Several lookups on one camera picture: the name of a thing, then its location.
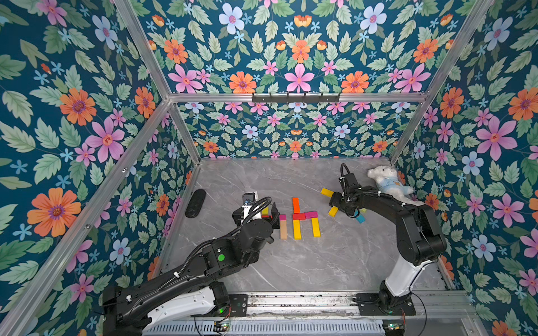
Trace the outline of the natural wood block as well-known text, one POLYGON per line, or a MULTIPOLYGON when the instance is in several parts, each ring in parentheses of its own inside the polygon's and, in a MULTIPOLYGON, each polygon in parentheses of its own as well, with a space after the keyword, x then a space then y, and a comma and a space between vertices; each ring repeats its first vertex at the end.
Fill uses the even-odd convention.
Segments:
POLYGON ((280 239, 287 239, 287 220, 280 221, 280 239))

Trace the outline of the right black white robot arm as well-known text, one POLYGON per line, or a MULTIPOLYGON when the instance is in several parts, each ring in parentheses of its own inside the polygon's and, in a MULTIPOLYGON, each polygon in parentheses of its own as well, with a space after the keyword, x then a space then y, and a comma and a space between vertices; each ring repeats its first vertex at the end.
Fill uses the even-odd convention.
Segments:
POLYGON ((410 199, 412 187, 403 186, 394 169, 380 166, 369 170, 368 177, 375 181, 375 186, 362 186, 342 165, 338 179, 342 191, 330 194, 329 213, 335 216, 340 211, 350 218, 359 218, 361 210, 366 209, 395 224, 399 252, 396 265, 372 299, 358 294, 356 301, 363 314, 367 314, 369 307, 383 313, 399 313, 412 304, 413 283, 426 266, 437 262, 447 243, 433 208, 410 199))

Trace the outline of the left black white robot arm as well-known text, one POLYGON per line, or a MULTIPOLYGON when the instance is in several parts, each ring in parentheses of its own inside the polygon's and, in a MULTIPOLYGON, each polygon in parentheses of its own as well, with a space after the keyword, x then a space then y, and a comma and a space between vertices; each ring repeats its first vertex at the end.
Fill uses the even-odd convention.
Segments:
POLYGON ((233 306, 222 278, 259 260, 273 243, 280 213, 270 197, 243 196, 233 213, 237 227, 197 245, 178 267, 139 285, 108 286, 102 294, 103 335, 142 335, 169 321, 231 316, 233 306))

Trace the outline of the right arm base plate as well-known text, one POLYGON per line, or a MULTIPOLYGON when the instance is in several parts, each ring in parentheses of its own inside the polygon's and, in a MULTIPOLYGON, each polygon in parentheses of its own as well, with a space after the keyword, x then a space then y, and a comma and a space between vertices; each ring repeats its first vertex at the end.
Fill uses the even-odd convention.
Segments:
POLYGON ((392 297, 389 293, 358 293, 357 303, 362 316, 415 316, 416 308, 410 295, 392 297))

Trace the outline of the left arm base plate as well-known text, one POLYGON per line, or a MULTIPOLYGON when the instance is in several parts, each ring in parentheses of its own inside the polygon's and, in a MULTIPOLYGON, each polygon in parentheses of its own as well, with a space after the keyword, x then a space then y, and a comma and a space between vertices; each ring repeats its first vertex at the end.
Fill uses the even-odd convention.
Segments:
POLYGON ((223 317, 246 317, 249 302, 247 294, 230 294, 228 305, 223 310, 223 317))

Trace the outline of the orange block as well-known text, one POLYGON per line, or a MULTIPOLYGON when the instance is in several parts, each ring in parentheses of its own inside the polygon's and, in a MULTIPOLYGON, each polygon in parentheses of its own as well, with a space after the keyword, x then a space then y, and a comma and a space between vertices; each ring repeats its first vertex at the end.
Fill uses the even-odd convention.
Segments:
POLYGON ((294 214, 300 214, 301 213, 300 202, 299 202, 298 197, 293 197, 292 198, 292 207, 293 207, 294 214))

